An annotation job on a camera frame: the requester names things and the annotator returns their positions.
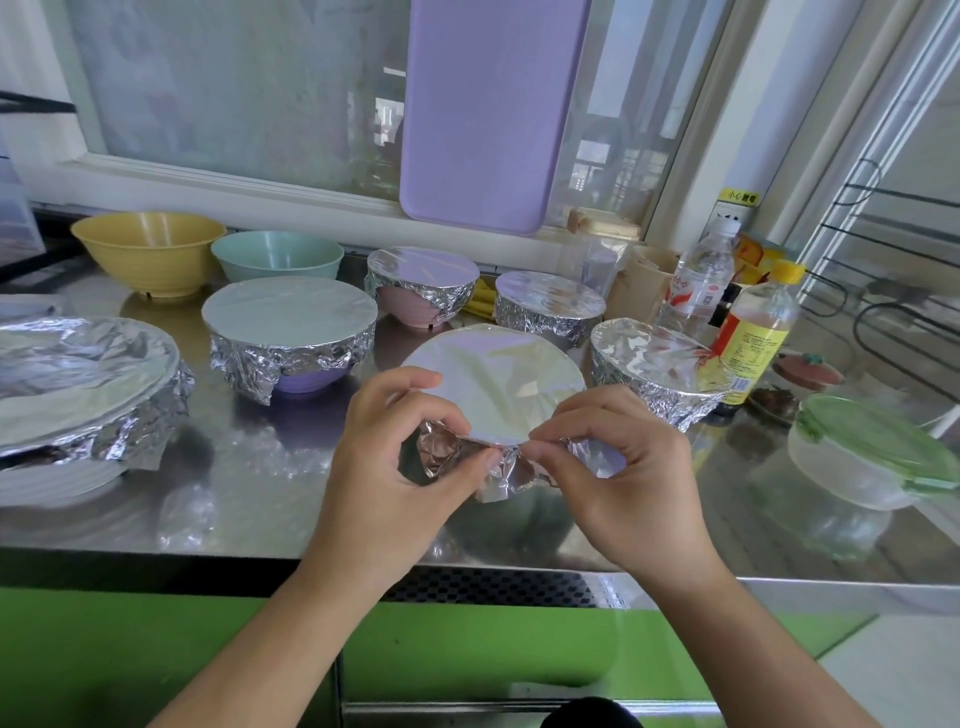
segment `bottle label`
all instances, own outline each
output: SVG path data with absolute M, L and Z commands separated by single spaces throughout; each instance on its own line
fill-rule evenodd
M 733 390 L 721 400 L 724 404 L 743 404 L 787 333 L 782 329 L 741 321 L 732 313 L 727 314 L 713 343 L 714 353 L 719 354 L 720 360 L 734 374 Z
M 704 280 L 692 271 L 679 271 L 670 280 L 666 302 L 681 313 L 693 313 L 696 308 L 716 306 L 720 303 L 725 285 Z

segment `green lid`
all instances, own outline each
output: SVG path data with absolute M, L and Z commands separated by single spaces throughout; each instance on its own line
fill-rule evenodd
M 943 493 L 960 483 L 960 463 L 942 442 L 885 409 L 816 394 L 801 402 L 794 426 L 807 442 L 827 437 L 897 473 L 913 493 Z

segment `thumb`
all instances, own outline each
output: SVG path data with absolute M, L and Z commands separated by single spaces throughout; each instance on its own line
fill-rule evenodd
M 521 445 L 520 451 L 546 468 L 550 476 L 557 481 L 567 502 L 576 506 L 589 497 L 589 488 L 596 476 L 564 446 L 531 440 Z
M 500 462 L 503 453 L 497 448 L 487 448 L 474 453 L 456 468 L 434 483 L 444 491 L 444 501 L 449 500 L 455 509 L 483 485 L 490 471 Z

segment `foil-covered bowl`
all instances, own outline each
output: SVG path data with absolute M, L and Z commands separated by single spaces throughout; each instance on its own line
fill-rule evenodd
M 480 324 L 435 336 L 404 364 L 443 374 L 430 393 L 457 404 L 472 426 L 466 437 L 441 423 L 420 426 L 417 445 L 427 475 L 442 476 L 475 452 L 495 447 L 503 456 L 477 492 L 478 500 L 503 500 L 552 484 L 519 446 L 560 402 L 584 389 L 583 376 L 568 356 L 535 334 Z
M 467 305 L 479 278 L 480 269 L 462 255 L 399 246 L 368 256 L 364 287 L 402 323 L 431 328 Z
M 31 471 L 45 469 L 42 479 L 48 480 L 51 465 L 96 461 L 155 470 L 187 416 L 193 384 L 173 338 L 133 319 L 41 318 L 0 325 L 5 495 L 15 497 L 11 489 L 29 484 Z M 60 485 L 51 497 L 54 491 L 66 497 L 71 487 L 92 482 Z
M 538 334 L 563 351 L 586 341 L 607 307 L 582 283 L 533 271 L 504 273 L 496 294 L 493 318 L 500 326 Z
M 626 384 L 680 432 L 732 388 L 720 357 L 689 336 L 634 319 L 610 319 L 590 335 L 594 384 Z
M 376 302 L 338 280 L 244 280 L 204 303 L 210 367 L 239 394 L 269 404 L 274 390 L 318 391 L 345 376 L 373 345 Z

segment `person's right hand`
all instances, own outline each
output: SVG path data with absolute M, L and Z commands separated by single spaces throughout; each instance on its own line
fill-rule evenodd
M 559 444 L 581 438 L 618 449 L 626 467 L 596 477 Z M 628 387 L 596 387 L 562 402 L 522 451 L 557 481 L 593 547 L 648 592 L 729 575 L 704 524 L 689 443 Z

